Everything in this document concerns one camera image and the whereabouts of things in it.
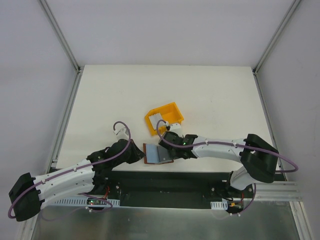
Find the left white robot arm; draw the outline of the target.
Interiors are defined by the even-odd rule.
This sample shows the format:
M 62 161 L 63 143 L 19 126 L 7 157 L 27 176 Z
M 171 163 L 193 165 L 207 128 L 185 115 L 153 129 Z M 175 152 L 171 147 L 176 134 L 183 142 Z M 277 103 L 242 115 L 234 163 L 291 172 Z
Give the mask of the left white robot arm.
M 107 173 L 121 164 L 136 163 L 144 156 L 133 140 L 120 139 L 71 167 L 38 176 L 22 174 L 8 193 L 11 201 L 8 217 L 23 222 L 63 198 L 91 191 L 102 194 Z

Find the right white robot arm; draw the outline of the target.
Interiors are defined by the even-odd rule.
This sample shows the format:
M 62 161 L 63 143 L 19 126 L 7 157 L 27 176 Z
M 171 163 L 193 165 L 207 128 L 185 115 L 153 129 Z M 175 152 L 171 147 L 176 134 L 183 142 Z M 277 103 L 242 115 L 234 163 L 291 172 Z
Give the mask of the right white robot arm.
M 173 160 L 217 158 L 241 164 L 238 170 L 231 171 L 225 184 L 226 194 L 233 198 L 249 185 L 271 184 L 275 180 L 279 151 L 253 133 L 244 139 L 217 140 L 196 134 L 179 136 L 166 131 L 158 144 Z

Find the brown leather card holder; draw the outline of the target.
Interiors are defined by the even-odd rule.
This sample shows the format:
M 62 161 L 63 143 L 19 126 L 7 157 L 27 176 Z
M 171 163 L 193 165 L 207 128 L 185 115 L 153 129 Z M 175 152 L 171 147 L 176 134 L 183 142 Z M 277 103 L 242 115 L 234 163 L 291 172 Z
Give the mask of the brown leather card holder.
M 163 165 L 159 164 L 158 162 L 158 148 L 159 145 L 155 144 L 143 144 L 143 152 L 144 152 L 144 163 L 146 165 Z M 173 163 L 174 160 L 172 159 L 172 162 L 164 163 L 164 164 L 169 164 Z

